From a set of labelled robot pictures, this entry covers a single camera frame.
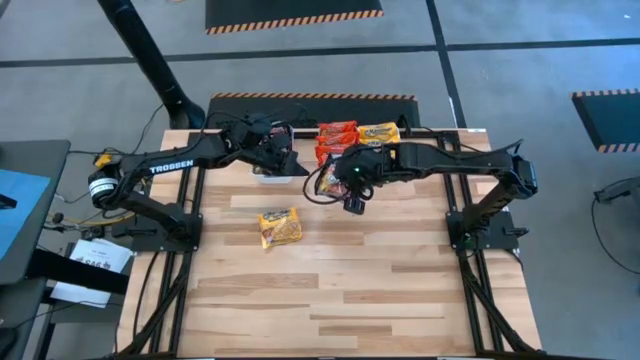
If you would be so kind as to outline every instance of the yellow snack bag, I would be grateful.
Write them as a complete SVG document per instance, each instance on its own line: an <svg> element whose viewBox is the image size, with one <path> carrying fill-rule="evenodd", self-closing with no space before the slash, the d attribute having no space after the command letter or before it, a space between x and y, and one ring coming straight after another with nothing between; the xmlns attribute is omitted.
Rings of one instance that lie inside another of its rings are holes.
<svg viewBox="0 0 640 360"><path fill-rule="evenodd" d="M398 126L395 123L359 126L358 132L360 133L361 143L367 140L378 140L382 143L400 141L400 130L398 130Z"/></svg>
<svg viewBox="0 0 640 360"><path fill-rule="evenodd" d="M302 226L295 208L264 213L258 218L263 249L302 239Z"/></svg>

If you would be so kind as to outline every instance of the blue object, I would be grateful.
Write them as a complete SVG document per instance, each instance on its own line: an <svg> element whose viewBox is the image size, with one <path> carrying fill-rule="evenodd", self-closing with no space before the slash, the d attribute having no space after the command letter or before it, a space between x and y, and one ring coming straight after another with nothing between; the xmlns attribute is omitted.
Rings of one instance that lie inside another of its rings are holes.
<svg viewBox="0 0 640 360"><path fill-rule="evenodd" d="M47 185L48 177L0 169L0 194L18 202L15 209L0 210L0 260L13 244Z"/></svg>

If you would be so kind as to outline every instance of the concrete floor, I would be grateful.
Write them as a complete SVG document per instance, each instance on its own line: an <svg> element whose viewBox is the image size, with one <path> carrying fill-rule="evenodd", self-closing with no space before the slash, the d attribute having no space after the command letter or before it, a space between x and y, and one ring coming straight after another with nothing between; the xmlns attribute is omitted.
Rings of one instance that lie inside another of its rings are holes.
<svg viewBox="0 0 640 360"><path fill-rule="evenodd" d="M217 37L204 35L204 1L134 0L165 54L434 44L424 0L382 0L385 17ZM640 36L635 0L436 0L447 43L555 41ZM525 139L521 152L540 193L511 206L544 348L556 354L636 358L640 281L613 264L591 227L592 192L637 175L636 154L600 154L573 109L571 91L638 87L640 46L451 52L469 127L492 144ZM0 64L128 56L94 1L13 0L0 18ZM454 126L438 54L339 55L172 63L194 101L217 91L416 94L422 123ZM0 68L0 141L69 139L72 148L129 150L159 104L136 65ZM167 128L161 112L142 148L156 149ZM89 158L69 157L59 192L84 193ZM89 201L54 202L67 216L94 213ZM640 269L638 209L626 199L597 209L604 241ZM73 235L45 233L57 250ZM59 327L51 359L111 351L114 323ZM39 327L34 328L37 335ZM30 351L25 358L30 358Z"/></svg>

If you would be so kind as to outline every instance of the red snack bag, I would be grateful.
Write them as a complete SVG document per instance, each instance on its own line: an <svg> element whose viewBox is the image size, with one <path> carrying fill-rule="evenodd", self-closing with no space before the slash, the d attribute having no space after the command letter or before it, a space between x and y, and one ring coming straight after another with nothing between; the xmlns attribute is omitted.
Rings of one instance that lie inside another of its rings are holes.
<svg viewBox="0 0 640 360"><path fill-rule="evenodd" d="M351 145L333 145L333 146L316 146L316 158L318 159L318 166L324 165L327 161L329 154L342 154L346 148Z"/></svg>
<svg viewBox="0 0 640 360"><path fill-rule="evenodd" d="M352 120L338 123L318 124L318 128L320 129L320 135L326 136L329 134L356 131L357 124L358 123L355 120Z"/></svg>
<svg viewBox="0 0 640 360"><path fill-rule="evenodd" d="M331 134L326 136L316 136L318 145L355 145L358 143L360 134L357 132L348 132L340 134Z"/></svg>

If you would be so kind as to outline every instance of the wooden tabletop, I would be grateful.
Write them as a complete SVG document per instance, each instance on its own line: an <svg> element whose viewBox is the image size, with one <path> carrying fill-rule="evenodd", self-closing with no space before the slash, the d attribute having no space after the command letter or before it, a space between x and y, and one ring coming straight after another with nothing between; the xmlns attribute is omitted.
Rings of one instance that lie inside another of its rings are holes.
<svg viewBox="0 0 640 360"><path fill-rule="evenodd" d="M184 146L188 134L165 132L162 149ZM460 130L460 138L489 149L484 130ZM295 141L300 162L309 170L317 166L314 146L312 140ZM454 178L458 204L463 204ZM174 202L179 181L180 172L156 176L151 196ZM302 182L262 185L241 162L207 172L204 230L192 263L178 355L474 354L460 271L444 221L443 177L376 188L362 216L339 204L306 201ZM469 183L478 201L496 182L472 176ZM258 214L289 207L298 209L302 240L263 250ZM496 305L525 341L540 347L520 265L501 250L485 255ZM133 264L118 330L121 348L132 339L150 259L151 254L141 254ZM164 259L160 254L151 272L139 328L155 309ZM485 346L491 348L486 314L478 306ZM161 349L168 348L173 309L167 314Z"/></svg>

